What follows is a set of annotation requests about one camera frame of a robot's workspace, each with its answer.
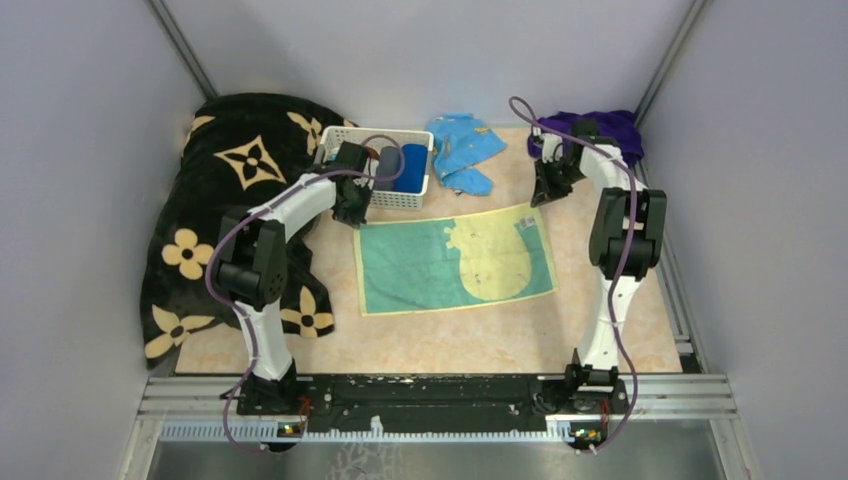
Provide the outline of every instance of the blue object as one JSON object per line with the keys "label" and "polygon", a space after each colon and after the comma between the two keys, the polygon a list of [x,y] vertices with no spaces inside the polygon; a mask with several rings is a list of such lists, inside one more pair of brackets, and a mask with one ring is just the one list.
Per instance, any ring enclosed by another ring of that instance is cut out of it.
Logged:
{"label": "blue object", "polygon": [[427,170],[427,147],[407,144],[401,147],[406,164],[403,173],[395,180],[395,192],[421,193],[424,171]]}
{"label": "blue object", "polygon": [[442,185],[472,195],[492,191],[492,181],[473,166],[506,148],[495,132],[470,113],[436,117],[425,129],[435,137],[433,166]]}
{"label": "blue object", "polygon": [[492,191],[493,184],[489,177],[480,173],[476,168],[466,168],[445,177],[442,180],[442,185],[470,195],[488,195]]}

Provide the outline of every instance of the metal floor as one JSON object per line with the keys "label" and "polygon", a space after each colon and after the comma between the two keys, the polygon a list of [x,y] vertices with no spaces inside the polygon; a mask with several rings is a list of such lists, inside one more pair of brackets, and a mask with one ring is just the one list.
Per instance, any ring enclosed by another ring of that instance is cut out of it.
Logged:
{"label": "metal floor", "polygon": [[638,422],[597,457],[565,444],[308,443],[247,455],[220,442],[160,442],[149,480],[707,480],[722,471],[709,421]]}

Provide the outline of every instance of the purple cloth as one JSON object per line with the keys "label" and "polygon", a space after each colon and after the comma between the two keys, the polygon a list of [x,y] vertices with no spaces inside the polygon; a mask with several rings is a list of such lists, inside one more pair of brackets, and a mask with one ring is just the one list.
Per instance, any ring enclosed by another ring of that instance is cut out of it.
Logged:
{"label": "purple cloth", "polygon": [[[594,119],[598,124],[601,136],[612,137],[618,142],[621,155],[627,166],[635,166],[645,156],[645,152],[642,150],[642,135],[634,124],[636,115],[627,110],[591,112],[584,115],[559,112],[550,117],[540,118],[539,123],[563,133],[570,133],[571,124],[582,118]],[[569,143],[563,141],[563,148],[568,148]],[[527,153],[533,158],[542,157],[542,147],[533,143],[532,135],[527,138]]]}

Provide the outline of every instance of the yellow flower pattern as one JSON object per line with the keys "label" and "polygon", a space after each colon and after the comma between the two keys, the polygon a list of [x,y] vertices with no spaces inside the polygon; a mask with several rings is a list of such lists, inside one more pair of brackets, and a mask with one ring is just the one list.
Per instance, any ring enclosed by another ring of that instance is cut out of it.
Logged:
{"label": "yellow flower pattern", "polygon": [[174,243],[162,248],[162,260],[168,265],[179,265],[182,276],[197,280],[203,276],[203,267],[209,263],[214,249],[211,245],[197,243],[197,234],[188,228],[181,228],[174,234]]}
{"label": "yellow flower pattern", "polygon": [[254,183],[264,180],[276,180],[286,183],[286,177],[277,166],[277,162],[268,154],[262,143],[262,135],[258,135],[253,141],[240,147],[231,148],[215,154],[216,157],[227,162],[241,182],[241,188],[247,188]]}
{"label": "yellow flower pattern", "polygon": [[286,322],[300,325],[300,335],[306,338],[316,338],[318,330],[333,325],[332,313],[316,313],[315,297],[308,288],[300,289],[300,311],[284,308],[280,310],[280,318]]}
{"label": "yellow flower pattern", "polygon": [[314,118],[310,122],[303,115],[294,112],[289,112],[288,116],[294,123],[300,125],[300,128],[306,130],[306,153],[309,155],[315,153],[315,147],[321,142],[321,130],[323,130],[321,122]]}
{"label": "yellow flower pattern", "polygon": [[152,310],[153,321],[162,330],[162,335],[144,346],[144,356],[147,358],[161,357],[171,348],[179,347],[192,331],[209,325],[215,319],[215,317],[190,315],[180,320],[175,314],[162,310],[156,305],[153,305]]}

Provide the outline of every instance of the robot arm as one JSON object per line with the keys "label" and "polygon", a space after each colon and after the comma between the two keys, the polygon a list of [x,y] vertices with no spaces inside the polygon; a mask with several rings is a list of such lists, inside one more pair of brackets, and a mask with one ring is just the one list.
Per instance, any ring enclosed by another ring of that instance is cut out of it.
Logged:
{"label": "robot arm", "polygon": [[537,172],[546,184],[545,201],[551,196],[549,184],[557,185],[567,195],[570,185],[582,177],[588,178],[600,193],[598,211],[589,240],[589,258],[598,267],[597,290],[586,330],[574,352],[573,363],[566,373],[567,396],[572,400],[603,398],[618,383],[618,345],[615,328],[621,332],[633,295],[641,285],[648,269],[659,261],[662,248],[662,231],[665,220],[666,196],[659,190],[649,190],[636,181],[637,218],[636,231],[622,276],[615,286],[612,306],[615,324],[609,311],[609,293],[615,269],[623,253],[624,238],[629,218],[630,179],[612,159],[621,161],[621,151],[614,140],[595,135],[581,136],[609,154],[609,158],[595,150],[572,144],[566,150],[562,138],[555,134],[537,132],[543,140],[541,166]]}
{"label": "robot arm", "polygon": [[[266,222],[266,224],[267,222],[274,222],[267,228],[263,227],[265,230],[260,230],[260,238],[256,245],[257,258],[263,253],[260,249],[263,247],[266,250],[272,248],[269,246],[273,244],[271,239],[273,235],[280,235],[281,232],[281,238],[276,240],[282,244],[284,252],[285,244],[288,243],[292,235],[322,212],[333,208],[336,203],[336,184],[332,180],[321,179],[306,186],[308,181],[316,177],[318,177],[316,174],[302,175],[295,185],[289,187],[298,188],[297,185],[300,185],[301,188],[278,207],[269,208],[276,202],[278,197],[275,197],[247,211],[248,214],[267,211],[259,217],[259,220]],[[262,238],[263,233],[269,237],[268,240]],[[285,266],[285,261],[279,262],[278,265]],[[275,276],[270,279],[270,284],[271,288],[279,289],[281,295],[282,288],[285,286],[285,269],[278,270]],[[258,357],[258,362],[253,370],[254,375],[266,380],[280,380],[293,364],[293,360],[283,337],[279,297],[261,309],[238,300],[236,300],[236,304],[247,312],[247,318],[239,316],[241,331],[247,345],[251,345],[251,338],[245,322],[250,322],[253,325],[253,331],[256,334],[257,351],[253,352],[253,355]]]}
{"label": "robot arm", "polygon": [[[328,170],[373,176],[377,162],[367,150],[344,142]],[[373,181],[307,173],[271,200],[228,212],[221,222],[220,256],[210,266],[215,290],[234,304],[248,352],[255,361],[241,390],[238,412],[274,414],[295,402],[297,371],[285,342],[280,297],[287,281],[288,241],[313,218],[333,210],[336,220],[358,225],[364,219]],[[235,232],[232,241],[225,241]]]}

